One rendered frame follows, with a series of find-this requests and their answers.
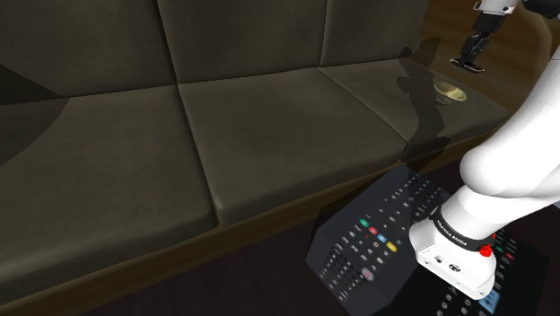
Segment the pale yellow bowl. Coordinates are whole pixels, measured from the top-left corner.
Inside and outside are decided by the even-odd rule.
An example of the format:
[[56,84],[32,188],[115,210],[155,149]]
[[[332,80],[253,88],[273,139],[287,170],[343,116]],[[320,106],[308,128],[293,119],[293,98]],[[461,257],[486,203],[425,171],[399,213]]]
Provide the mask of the pale yellow bowl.
[[463,102],[467,99],[466,93],[451,83],[435,82],[433,88],[436,100],[441,104]]

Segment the dark olive sofa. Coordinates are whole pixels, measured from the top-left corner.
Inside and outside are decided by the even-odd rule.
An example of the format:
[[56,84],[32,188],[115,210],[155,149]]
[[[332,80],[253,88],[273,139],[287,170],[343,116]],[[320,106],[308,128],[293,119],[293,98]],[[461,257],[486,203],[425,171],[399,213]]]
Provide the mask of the dark olive sofa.
[[75,316],[508,112],[419,62],[430,0],[0,0],[0,316]]

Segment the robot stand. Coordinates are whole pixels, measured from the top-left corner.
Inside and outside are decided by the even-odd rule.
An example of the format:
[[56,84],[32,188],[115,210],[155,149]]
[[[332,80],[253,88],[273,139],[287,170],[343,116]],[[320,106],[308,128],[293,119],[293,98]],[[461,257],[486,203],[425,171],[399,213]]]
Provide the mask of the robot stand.
[[505,230],[480,300],[417,263],[409,228],[449,196],[398,166],[324,208],[305,261],[350,316],[537,316],[549,260]]

